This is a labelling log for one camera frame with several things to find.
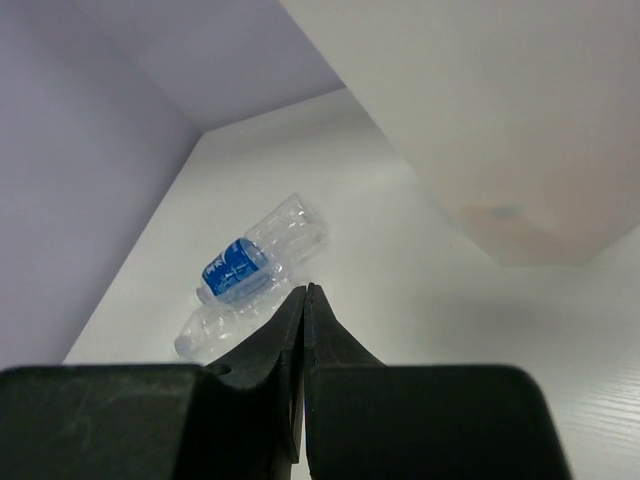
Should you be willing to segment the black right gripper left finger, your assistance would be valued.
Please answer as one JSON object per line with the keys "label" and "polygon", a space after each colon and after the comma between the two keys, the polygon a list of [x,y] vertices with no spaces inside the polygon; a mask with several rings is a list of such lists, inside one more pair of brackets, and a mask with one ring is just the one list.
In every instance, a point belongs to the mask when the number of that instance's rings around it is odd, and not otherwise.
{"label": "black right gripper left finger", "polygon": [[300,448],[304,287],[214,361],[1,374],[5,479],[286,479]]}

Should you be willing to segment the clear bottle blue label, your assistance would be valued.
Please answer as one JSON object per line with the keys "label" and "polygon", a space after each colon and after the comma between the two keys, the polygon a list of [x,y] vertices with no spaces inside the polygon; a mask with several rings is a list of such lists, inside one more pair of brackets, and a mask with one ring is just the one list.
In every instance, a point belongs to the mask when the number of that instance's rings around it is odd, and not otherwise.
{"label": "clear bottle blue label", "polygon": [[204,267],[196,296],[240,306],[291,279],[328,241],[323,217],[293,194]]}

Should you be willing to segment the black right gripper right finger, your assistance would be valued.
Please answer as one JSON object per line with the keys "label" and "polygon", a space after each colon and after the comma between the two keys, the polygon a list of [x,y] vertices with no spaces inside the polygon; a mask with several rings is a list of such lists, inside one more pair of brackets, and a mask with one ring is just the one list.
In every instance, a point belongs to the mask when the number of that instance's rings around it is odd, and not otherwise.
{"label": "black right gripper right finger", "polygon": [[306,457],[314,479],[567,479],[545,397],[509,365],[388,366],[337,320],[303,311]]}

